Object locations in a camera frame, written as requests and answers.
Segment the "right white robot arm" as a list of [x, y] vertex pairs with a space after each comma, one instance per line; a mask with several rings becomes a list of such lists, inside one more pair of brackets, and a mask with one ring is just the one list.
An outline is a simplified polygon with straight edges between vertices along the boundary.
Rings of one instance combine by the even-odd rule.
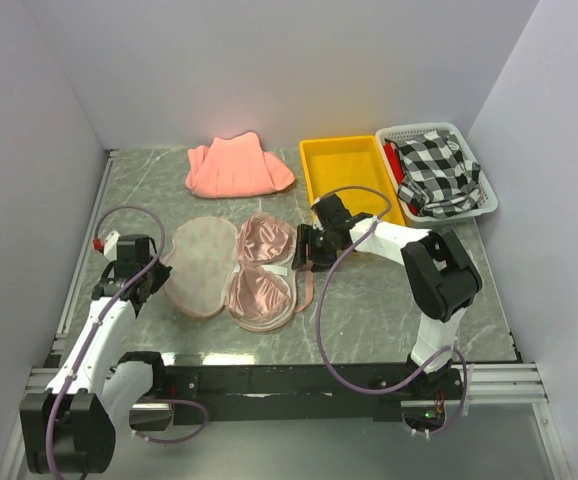
[[352, 252], [390, 260], [405, 269], [413, 299], [421, 312], [417, 338], [408, 356], [407, 377], [393, 386], [370, 389], [341, 376], [328, 358], [321, 334], [324, 295], [316, 307], [316, 341], [326, 369], [343, 386], [367, 395], [396, 392], [405, 387], [418, 398], [429, 398], [442, 386], [453, 357], [455, 339], [466, 310], [482, 289], [482, 278], [453, 232], [436, 232], [390, 223], [381, 214], [353, 215], [341, 198], [329, 194], [313, 206], [317, 223], [297, 227], [292, 268], [334, 271]]

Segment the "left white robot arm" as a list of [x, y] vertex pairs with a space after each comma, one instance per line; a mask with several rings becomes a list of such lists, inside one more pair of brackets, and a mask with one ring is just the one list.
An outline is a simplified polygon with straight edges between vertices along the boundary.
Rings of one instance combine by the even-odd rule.
[[162, 356], [114, 354], [169, 267], [144, 234], [119, 237], [115, 258], [94, 286], [88, 318], [67, 360], [41, 393], [27, 394], [20, 420], [29, 470], [35, 474], [98, 474], [109, 467], [120, 424], [133, 405], [170, 391]]

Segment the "pink mesh laundry bag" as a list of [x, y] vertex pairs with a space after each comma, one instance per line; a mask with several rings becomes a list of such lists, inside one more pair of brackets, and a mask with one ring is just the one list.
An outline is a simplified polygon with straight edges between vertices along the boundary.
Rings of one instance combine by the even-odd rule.
[[164, 289], [180, 311], [199, 319], [228, 312], [227, 289], [238, 266], [241, 226], [217, 217], [198, 217], [175, 230], [172, 250], [163, 259], [172, 268]]

